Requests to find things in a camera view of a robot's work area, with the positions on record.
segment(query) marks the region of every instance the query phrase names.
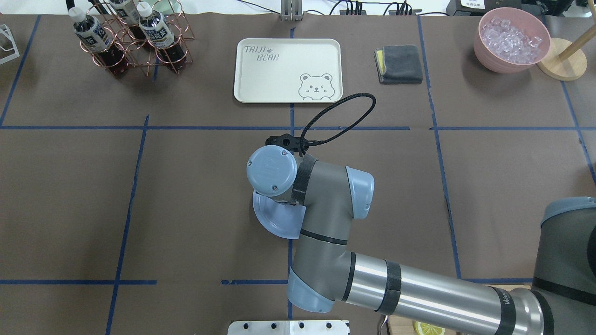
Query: wooden base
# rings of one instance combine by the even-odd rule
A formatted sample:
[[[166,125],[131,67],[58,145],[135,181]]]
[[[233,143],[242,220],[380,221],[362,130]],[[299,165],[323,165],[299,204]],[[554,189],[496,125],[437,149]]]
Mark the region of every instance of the wooden base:
[[[588,67],[588,61],[583,51],[577,50],[566,60],[561,60],[559,54],[563,52],[571,42],[566,39],[551,39],[551,49],[547,56],[538,63],[538,67],[547,75],[558,80],[576,80],[583,76]]]

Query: pink bowl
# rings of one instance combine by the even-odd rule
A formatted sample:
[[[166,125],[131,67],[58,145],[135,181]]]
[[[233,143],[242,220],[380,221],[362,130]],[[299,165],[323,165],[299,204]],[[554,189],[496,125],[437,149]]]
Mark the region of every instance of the pink bowl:
[[[540,54],[533,63],[512,63],[499,58],[489,50],[480,37],[480,31],[482,30],[482,27],[488,24],[495,16],[510,20],[512,26],[520,29],[530,38],[537,36],[542,39],[542,43],[538,47],[540,49]],[[515,73],[525,70],[540,62],[547,55],[550,47],[551,35],[548,33],[548,30],[544,24],[542,24],[542,22],[540,22],[540,20],[538,20],[534,15],[511,7],[495,8],[494,10],[486,13],[480,20],[476,35],[474,37],[474,53],[476,54],[476,58],[478,58],[482,65],[484,65],[487,69],[497,73]]]

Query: plastic bottle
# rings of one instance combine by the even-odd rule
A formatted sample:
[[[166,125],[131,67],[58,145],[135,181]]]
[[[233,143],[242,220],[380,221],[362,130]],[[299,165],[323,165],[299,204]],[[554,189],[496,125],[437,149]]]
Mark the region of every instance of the plastic bottle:
[[[99,21],[91,15],[86,15],[78,7],[69,9],[69,16],[74,21],[74,33],[87,50],[99,58],[115,76],[124,74],[130,66],[124,51],[115,46],[112,37],[105,32]]]
[[[184,68],[186,55],[180,44],[176,43],[176,37],[167,26],[163,14],[152,10],[151,5],[146,2],[139,2],[136,8],[141,15],[139,26],[158,48],[159,56],[166,67],[177,73]]]
[[[143,30],[139,27],[139,12],[136,10],[134,0],[110,0],[110,5],[118,16],[126,23],[132,36],[140,41],[146,41],[147,37]],[[142,45],[146,49],[153,49],[149,43],[143,43]]]

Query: silver metal tube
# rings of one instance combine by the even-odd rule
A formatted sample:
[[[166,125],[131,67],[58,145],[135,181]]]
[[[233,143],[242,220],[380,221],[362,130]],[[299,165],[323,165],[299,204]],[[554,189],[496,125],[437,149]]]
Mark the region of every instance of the silver metal tube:
[[[350,295],[346,302],[377,310],[383,302],[387,264],[382,259],[356,254]]]
[[[463,333],[496,333],[501,301],[494,289],[408,266],[401,269],[402,290],[394,314]]]

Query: white bottle cap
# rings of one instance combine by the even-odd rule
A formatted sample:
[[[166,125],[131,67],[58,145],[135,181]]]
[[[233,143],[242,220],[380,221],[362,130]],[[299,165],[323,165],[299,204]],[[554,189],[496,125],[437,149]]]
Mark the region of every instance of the white bottle cap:
[[[86,15],[87,14],[79,7],[73,7],[71,9],[69,9],[69,16],[76,23],[85,21]]]
[[[139,11],[139,15],[141,15],[142,17],[149,17],[151,16],[151,13],[153,13],[151,5],[144,1],[139,1],[139,4],[136,5],[136,10]]]

